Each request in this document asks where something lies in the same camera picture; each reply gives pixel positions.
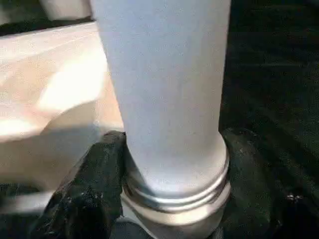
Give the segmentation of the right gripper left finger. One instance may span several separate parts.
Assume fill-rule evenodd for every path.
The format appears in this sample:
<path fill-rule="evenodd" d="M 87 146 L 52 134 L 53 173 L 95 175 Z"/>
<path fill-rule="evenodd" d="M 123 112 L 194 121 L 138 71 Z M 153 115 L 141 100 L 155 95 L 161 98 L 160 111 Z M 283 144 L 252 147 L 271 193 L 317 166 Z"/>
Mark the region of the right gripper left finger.
<path fill-rule="evenodd" d="M 121 203 L 124 132 L 94 143 L 52 194 L 31 230 L 33 239 L 108 239 Z"/>

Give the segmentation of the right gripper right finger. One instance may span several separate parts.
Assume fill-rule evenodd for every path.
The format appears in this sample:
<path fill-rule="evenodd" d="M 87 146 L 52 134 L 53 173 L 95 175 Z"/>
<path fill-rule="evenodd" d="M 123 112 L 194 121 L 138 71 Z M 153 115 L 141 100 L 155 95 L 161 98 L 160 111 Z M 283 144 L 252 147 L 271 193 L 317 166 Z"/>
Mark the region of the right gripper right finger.
<path fill-rule="evenodd" d="M 223 132 L 231 199 L 221 239 L 316 239 L 319 188 L 280 148 L 244 128 Z"/>

